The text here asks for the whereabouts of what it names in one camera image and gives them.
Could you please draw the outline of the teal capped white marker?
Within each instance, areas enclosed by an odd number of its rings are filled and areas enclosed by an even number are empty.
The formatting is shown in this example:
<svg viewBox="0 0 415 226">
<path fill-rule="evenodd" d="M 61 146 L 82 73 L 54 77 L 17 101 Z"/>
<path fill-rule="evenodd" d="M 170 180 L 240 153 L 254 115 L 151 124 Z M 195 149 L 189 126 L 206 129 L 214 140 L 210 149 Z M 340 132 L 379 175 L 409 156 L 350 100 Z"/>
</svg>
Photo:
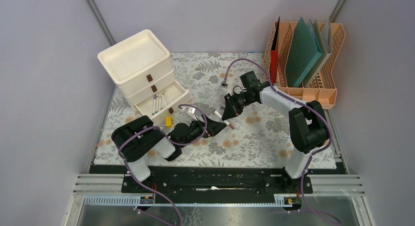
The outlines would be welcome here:
<svg viewBox="0 0 415 226">
<path fill-rule="evenodd" d="M 167 106 L 169 104 L 169 100 L 168 100 L 168 96 L 167 96 L 166 91 L 163 92 L 163 96 L 164 96 L 165 106 Z"/>
</svg>

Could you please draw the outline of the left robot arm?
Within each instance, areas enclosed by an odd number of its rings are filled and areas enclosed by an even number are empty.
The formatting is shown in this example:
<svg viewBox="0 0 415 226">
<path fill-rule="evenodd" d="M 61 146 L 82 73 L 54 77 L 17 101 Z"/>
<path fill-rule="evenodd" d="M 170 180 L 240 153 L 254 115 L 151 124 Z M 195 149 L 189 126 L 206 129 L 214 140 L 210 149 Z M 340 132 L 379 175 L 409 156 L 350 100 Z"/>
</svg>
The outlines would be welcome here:
<svg viewBox="0 0 415 226">
<path fill-rule="evenodd" d="M 183 147 L 201 138 L 213 137 L 226 127 L 226 123 L 206 117 L 189 125 L 178 123 L 165 134 L 145 115 L 115 129 L 111 139 L 134 178 L 133 186 L 139 192 L 146 192 L 152 185 L 151 172 L 144 158 L 149 151 L 157 151 L 165 160 L 173 161 L 182 154 Z"/>
</svg>

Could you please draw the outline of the beige file folder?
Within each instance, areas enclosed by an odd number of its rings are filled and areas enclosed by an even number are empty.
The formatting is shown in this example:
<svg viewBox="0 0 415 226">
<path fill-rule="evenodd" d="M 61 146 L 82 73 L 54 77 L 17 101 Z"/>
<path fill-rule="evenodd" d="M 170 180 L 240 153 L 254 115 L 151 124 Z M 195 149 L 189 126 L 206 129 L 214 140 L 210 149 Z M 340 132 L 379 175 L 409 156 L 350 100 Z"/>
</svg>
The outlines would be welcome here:
<svg viewBox="0 0 415 226">
<path fill-rule="evenodd" d="M 312 68 L 302 81 L 305 87 L 310 87 L 312 81 L 323 68 L 324 64 L 332 54 L 333 43 L 330 19 L 328 19 L 322 27 L 319 27 L 319 24 L 316 19 L 313 22 L 311 22 L 310 19 L 306 25 L 313 37 L 314 44 L 317 50 L 317 57 L 315 57 L 315 60 L 312 60 Z"/>
</svg>

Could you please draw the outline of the cream drawer unit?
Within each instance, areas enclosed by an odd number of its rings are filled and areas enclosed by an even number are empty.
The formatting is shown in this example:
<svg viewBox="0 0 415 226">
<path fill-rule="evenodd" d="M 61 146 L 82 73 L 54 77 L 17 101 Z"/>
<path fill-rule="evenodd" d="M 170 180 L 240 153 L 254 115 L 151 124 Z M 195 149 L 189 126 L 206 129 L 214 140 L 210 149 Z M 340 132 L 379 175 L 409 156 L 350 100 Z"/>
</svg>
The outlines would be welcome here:
<svg viewBox="0 0 415 226">
<path fill-rule="evenodd" d="M 190 101 L 189 90 L 178 82 L 170 52 L 149 29 L 101 51 L 97 58 L 129 106 L 154 124 L 164 122 L 180 104 Z M 152 115 L 154 94 L 163 97 L 163 109 Z"/>
</svg>

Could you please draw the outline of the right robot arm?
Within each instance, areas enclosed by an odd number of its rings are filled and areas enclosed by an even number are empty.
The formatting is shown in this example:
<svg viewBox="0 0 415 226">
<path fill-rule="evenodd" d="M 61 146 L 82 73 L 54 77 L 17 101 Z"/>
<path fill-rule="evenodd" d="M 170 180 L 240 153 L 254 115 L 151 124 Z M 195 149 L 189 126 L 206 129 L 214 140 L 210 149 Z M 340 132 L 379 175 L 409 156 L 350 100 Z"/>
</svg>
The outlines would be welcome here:
<svg viewBox="0 0 415 226">
<path fill-rule="evenodd" d="M 321 104 L 314 100 L 298 100 L 272 83 L 260 82 L 253 71 L 243 74 L 244 89 L 224 96 L 223 120 L 235 118 L 243 109 L 255 102 L 267 105 L 288 118 L 293 153 L 284 167 L 287 176 L 281 178 L 281 188 L 288 193 L 300 186 L 299 178 L 306 174 L 312 156 L 327 149 L 333 138 L 332 130 L 325 118 Z"/>
</svg>

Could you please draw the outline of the teal file folder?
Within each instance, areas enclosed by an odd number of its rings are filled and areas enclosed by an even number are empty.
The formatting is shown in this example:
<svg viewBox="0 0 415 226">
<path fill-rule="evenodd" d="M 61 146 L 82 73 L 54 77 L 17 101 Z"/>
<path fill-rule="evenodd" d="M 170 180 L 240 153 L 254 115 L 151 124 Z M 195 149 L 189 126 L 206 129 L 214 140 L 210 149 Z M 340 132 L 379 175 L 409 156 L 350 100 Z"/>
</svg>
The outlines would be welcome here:
<svg viewBox="0 0 415 226">
<path fill-rule="evenodd" d="M 317 57 L 313 37 L 307 28 L 308 22 L 300 18 L 293 32 L 285 74 L 287 86 L 298 87 L 312 68 Z"/>
</svg>

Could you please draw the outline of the red file folder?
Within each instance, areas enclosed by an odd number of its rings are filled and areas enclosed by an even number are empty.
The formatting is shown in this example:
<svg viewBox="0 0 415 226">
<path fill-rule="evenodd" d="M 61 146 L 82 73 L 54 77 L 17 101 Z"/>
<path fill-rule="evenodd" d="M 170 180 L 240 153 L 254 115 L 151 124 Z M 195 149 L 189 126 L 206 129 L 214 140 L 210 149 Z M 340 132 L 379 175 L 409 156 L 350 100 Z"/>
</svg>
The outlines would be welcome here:
<svg viewBox="0 0 415 226">
<path fill-rule="evenodd" d="M 277 61 L 278 61 L 278 42 L 279 42 L 280 17 L 275 23 L 274 36 L 270 48 L 270 79 L 273 84 L 277 82 Z"/>
</svg>

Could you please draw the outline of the purple capped white marker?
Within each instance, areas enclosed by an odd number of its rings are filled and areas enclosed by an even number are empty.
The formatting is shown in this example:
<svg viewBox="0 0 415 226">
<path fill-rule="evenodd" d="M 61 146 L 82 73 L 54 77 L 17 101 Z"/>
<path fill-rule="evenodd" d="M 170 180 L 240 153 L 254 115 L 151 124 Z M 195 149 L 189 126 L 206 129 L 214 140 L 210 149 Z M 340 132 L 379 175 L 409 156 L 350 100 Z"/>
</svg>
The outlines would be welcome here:
<svg viewBox="0 0 415 226">
<path fill-rule="evenodd" d="M 153 97 L 153 105 L 152 105 L 152 115 L 154 115 L 157 112 L 157 95 L 154 94 Z"/>
</svg>

